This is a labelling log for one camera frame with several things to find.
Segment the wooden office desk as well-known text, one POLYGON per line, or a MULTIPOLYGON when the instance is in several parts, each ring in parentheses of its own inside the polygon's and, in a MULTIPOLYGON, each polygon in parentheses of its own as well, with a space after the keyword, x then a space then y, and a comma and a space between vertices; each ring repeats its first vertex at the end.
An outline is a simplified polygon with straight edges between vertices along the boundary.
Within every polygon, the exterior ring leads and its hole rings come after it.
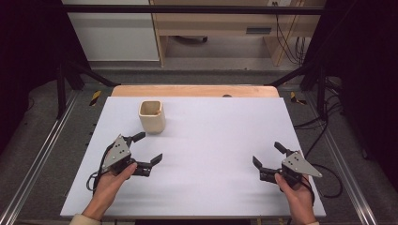
MULTIPOLYGON (((237 6, 267 7, 268 0, 148 0, 152 6, 237 6)), ((327 0, 292 0, 290 7, 322 8, 327 0)), ((264 39, 274 66, 293 56, 288 43, 293 38, 313 36, 318 15, 261 14, 182 14, 152 15, 161 53, 166 53, 165 39, 171 36, 252 36, 264 39)))

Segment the person's left hand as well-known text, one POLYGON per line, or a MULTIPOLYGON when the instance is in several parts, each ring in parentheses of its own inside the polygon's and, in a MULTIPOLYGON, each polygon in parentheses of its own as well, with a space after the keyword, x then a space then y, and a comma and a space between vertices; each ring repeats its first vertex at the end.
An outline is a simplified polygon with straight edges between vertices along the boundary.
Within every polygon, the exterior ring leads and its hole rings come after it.
POLYGON ((136 168, 137 164, 132 163, 119 175, 113 175, 111 172, 104 174, 99 180, 91 202, 95 206, 110 207, 115 200, 117 192, 123 183, 135 172, 136 168))

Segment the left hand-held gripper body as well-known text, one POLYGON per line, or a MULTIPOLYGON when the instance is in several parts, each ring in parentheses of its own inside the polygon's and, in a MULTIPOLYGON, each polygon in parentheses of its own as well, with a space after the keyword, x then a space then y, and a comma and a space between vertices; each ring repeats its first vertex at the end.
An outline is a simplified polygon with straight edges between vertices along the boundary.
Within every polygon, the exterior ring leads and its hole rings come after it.
POLYGON ((151 164, 139 162, 132 158, 130 151, 131 144, 126 144, 124 137, 119 134, 115 141, 107 147, 102 162, 102 172, 111 172, 113 175, 118 175, 129 165, 136 163, 137 168, 133 174, 148 177, 152 169, 151 164))

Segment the person's right hand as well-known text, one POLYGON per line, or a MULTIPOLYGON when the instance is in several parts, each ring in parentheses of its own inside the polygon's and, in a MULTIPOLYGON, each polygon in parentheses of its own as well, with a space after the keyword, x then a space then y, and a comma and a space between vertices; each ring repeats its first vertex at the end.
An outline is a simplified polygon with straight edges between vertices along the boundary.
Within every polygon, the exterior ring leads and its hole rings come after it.
POLYGON ((276 179, 277 185, 286 196, 291 211, 304 212, 313 210, 313 197, 309 189, 303 185, 298 185, 294 188, 291 188, 287 184, 286 180, 278 173, 276 173, 274 177, 276 179))

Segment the white cabinet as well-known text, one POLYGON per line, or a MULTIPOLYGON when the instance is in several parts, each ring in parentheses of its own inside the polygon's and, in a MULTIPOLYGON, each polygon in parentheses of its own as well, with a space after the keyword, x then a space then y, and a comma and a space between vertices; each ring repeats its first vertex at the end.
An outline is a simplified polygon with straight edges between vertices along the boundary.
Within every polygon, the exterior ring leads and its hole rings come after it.
POLYGON ((158 61, 150 13, 69 13, 89 62, 158 61))

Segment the cream square ceramic cup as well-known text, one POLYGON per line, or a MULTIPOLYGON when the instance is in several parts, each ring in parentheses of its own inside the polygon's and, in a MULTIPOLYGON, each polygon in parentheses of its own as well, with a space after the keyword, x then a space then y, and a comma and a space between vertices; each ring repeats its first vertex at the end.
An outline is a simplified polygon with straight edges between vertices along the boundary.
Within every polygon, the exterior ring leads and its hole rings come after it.
POLYGON ((161 101, 143 101, 139 108, 139 117, 146 133, 160 134, 164 131, 166 120, 161 101))

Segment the black curtain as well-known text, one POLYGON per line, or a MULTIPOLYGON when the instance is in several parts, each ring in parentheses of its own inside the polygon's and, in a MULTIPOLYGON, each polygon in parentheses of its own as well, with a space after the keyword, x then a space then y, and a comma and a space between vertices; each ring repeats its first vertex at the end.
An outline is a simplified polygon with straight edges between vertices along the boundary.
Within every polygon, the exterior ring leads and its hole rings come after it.
POLYGON ((0 0, 0 154, 28 108, 28 94, 58 67, 89 64, 61 0, 0 0))
POLYGON ((310 59, 343 82, 342 102, 362 146, 398 191, 398 0, 326 0, 310 59))

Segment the yellow black hazard tape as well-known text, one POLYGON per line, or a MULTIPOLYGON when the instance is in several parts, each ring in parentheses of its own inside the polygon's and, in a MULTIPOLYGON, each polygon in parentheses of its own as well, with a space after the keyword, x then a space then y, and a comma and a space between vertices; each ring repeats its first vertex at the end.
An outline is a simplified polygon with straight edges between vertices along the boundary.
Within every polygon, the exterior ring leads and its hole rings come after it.
POLYGON ((89 106, 95 106, 95 105, 96 105, 96 103, 97 103, 97 101, 98 101, 98 99, 99 99, 99 97, 100 97, 100 94, 101 94, 101 91, 100 91, 100 90, 95 91, 95 93, 93 94, 93 96, 92 96, 92 98, 91 98, 91 101, 90 101, 90 103, 89 103, 89 106))
POLYGON ((298 99, 295 92, 290 92, 290 100, 293 103, 297 103, 300 105, 307 105, 307 101, 306 100, 302 100, 302 99, 298 99))

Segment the black horizontal frame bar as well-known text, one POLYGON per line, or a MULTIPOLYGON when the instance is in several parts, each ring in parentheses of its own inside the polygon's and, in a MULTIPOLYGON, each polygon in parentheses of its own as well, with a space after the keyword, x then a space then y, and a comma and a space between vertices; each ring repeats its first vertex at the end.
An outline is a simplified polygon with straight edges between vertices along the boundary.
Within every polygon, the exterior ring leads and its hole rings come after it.
POLYGON ((66 12, 322 15, 323 7, 63 5, 66 12))

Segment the white table cover sheet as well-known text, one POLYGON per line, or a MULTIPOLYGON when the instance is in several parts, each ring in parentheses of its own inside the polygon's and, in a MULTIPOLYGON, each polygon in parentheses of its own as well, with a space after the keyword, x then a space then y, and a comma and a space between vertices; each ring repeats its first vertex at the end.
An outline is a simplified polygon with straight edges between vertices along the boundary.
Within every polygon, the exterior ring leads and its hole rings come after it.
POLYGON ((131 145, 133 158, 161 156, 148 177, 118 191, 107 218, 263 218, 286 216, 279 188, 259 178, 253 160, 280 167, 299 141, 280 97, 165 97, 166 126, 131 145))

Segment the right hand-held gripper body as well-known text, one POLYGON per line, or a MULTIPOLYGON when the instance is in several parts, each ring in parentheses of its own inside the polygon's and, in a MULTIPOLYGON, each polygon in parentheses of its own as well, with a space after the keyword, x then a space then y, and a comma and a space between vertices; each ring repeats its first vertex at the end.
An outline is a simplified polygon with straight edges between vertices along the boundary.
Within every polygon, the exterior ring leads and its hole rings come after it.
POLYGON ((275 174, 281 175, 291 188, 302 180, 303 175, 321 178, 323 174, 309 163, 298 151, 286 155, 280 169, 264 168, 258 162, 258 171, 261 181, 276 184, 275 174))

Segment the aluminium floor rail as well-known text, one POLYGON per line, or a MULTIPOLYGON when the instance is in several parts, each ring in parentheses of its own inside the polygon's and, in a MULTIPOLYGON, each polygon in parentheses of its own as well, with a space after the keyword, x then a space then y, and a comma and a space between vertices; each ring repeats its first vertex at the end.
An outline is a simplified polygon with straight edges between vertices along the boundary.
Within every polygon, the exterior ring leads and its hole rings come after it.
MULTIPOLYGON (((310 109, 315 116, 316 95, 305 93, 310 109)), ((340 177, 345 193, 348 195, 361 225, 377 225, 377 219, 360 187, 359 178, 354 173, 362 151, 343 114, 343 106, 336 94, 325 96, 327 121, 319 122, 322 128, 318 143, 324 144, 326 152, 340 177)))
POLYGON ((38 154, 26 173, 22 183, 17 189, 13 196, 10 204, 7 206, 3 214, 0 216, 0 225, 13 225, 18 215, 20 214, 23 205, 26 202, 33 186, 38 180, 38 177, 44 167, 48 156, 52 153, 54 145, 63 130, 65 124, 69 119, 69 115, 72 112, 76 100, 80 93, 78 91, 71 91, 69 99, 67 101, 66 109, 54 122, 54 125, 47 135, 45 142, 41 146, 38 154))

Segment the black frame stand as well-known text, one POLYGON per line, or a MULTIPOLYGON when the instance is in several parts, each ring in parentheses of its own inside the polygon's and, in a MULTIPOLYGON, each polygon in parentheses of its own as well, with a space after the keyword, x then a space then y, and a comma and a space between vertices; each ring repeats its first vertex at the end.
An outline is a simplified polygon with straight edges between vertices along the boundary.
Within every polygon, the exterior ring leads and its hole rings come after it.
POLYGON ((302 91, 309 91, 317 85, 316 94, 316 111, 322 120, 327 120, 325 106, 325 90, 326 90, 326 71, 325 67, 315 60, 305 63, 303 66, 289 72, 280 79, 268 83, 268 86, 279 87, 299 75, 303 75, 299 87, 302 91))
POLYGON ((56 70, 56 86, 57 86, 57 100, 58 100, 58 114, 57 119, 60 119, 67 110, 66 87, 65 82, 68 82, 73 90, 82 90, 84 88, 84 81, 81 74, 85 74, 90 78, 106 85, 107 87, 116 87, 117 83, 112 82, 98 73, 94 72, 89 67, 84 67, 76 62, 65 61, 59 65, 56 70))

